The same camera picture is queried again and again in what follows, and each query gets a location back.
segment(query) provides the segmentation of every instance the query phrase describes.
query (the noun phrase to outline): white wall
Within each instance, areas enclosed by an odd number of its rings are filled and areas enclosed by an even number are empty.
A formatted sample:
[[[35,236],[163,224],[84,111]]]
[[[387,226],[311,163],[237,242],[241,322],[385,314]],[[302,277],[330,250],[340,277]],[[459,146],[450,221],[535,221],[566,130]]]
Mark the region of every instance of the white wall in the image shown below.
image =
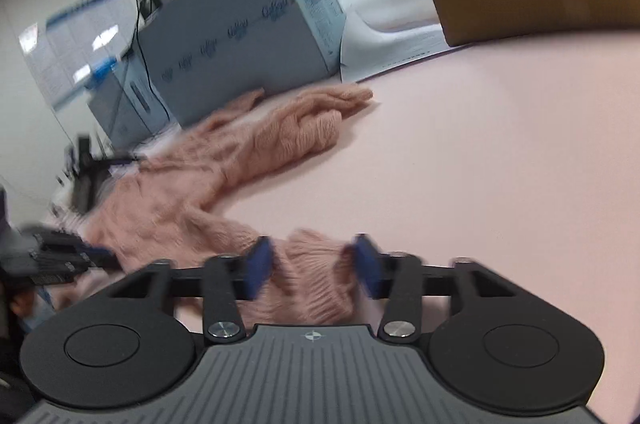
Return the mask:
[[[36,22],[43,25],[76,1],[0,0],[0,183],[8,191],[14,223],[33,221],[46,210],[69,144],[65,131],[75,139],[79,132],[99,130],[84,97],[74,100],[56,119],[17,41],[26,27]]]

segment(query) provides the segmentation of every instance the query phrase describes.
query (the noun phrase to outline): gray gripper base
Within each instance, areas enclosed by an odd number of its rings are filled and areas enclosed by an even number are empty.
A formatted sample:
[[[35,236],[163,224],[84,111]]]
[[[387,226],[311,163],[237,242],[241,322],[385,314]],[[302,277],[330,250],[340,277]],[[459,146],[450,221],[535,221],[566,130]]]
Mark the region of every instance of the gray gripper base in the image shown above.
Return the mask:
[[[155,400],[111,412],[38,404],[24,424],[593,424],[585,408],[516,418],[441,387],[418,352],[376,341],[366,326],[259,326],[211,347],[193,374]]]

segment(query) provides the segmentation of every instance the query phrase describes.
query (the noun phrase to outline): table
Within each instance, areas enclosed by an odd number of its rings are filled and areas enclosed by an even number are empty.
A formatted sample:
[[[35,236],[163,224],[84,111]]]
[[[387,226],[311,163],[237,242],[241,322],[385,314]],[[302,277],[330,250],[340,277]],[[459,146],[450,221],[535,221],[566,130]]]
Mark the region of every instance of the table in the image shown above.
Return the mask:
[[[630,422],[640,412],[640,34],[486,43],[366,85],[376,104],[344,122],[334,149],[242,188],[226,215],[275,237],[369,233],[435,265],[476,258],[594,330],[606,368],[590,407]]]

